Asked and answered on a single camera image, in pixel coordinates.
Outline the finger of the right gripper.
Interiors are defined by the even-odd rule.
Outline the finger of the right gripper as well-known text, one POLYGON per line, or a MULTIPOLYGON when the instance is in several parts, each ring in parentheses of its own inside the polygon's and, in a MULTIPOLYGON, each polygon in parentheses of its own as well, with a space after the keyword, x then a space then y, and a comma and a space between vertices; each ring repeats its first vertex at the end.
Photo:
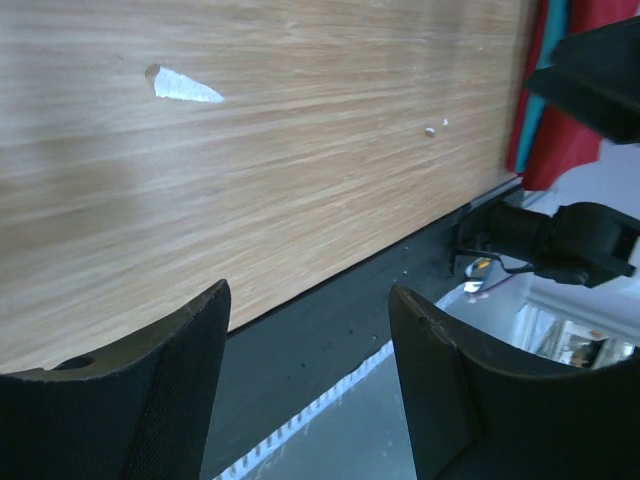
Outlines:
POLYGON ((616 144, 639 142, 639 19, 563 39, 541 82, 547 102, 616 144))

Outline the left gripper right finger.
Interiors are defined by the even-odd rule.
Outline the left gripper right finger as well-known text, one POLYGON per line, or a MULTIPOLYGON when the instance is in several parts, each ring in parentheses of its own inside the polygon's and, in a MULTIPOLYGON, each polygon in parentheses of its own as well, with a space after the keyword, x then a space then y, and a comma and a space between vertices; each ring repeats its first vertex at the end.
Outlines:
POLYGON ((525 352, 395 286, 389 318, 420 479, 635 479, 639 361, 525 352))

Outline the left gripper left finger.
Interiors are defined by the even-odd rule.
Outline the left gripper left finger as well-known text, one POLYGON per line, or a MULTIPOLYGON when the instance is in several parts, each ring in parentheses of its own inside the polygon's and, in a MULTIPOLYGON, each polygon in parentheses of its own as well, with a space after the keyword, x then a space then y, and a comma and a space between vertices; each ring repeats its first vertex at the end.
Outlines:
POLYGON ((109 345, 2 375, 2 478, 198 478, 230 307, 220 280, 109 345))

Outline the dark red t-shirt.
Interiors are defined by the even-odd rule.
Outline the dark red t-shirt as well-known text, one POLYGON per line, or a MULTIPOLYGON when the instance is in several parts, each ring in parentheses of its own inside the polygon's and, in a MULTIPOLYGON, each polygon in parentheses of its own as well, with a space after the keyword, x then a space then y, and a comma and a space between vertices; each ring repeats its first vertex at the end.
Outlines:
MULTIPOLYGON (((637 1, 569 1, 567 34, 627 20, 639 12, 637 1)), ((528 191, 546 191, 566 172, 598 159, 602 136, 558 108, 546 105, 521 185, 528 191)))

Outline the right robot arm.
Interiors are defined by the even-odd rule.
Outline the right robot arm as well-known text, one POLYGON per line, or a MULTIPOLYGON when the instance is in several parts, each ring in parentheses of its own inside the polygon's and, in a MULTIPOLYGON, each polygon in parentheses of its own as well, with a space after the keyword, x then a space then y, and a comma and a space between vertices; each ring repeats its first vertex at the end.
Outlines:
MULTIPOLYGON (((562 40, 550 67, 527 85, 580 124, 616 144, 639 141, 639 19, 632 17, 562 40)), ((593 202, 553 216, 497 199, 458 223, 454 256, 522 261, 510 274, 532 273, 559 284, 594 288, 636 269, 629 259, 637 219, 593 202)))

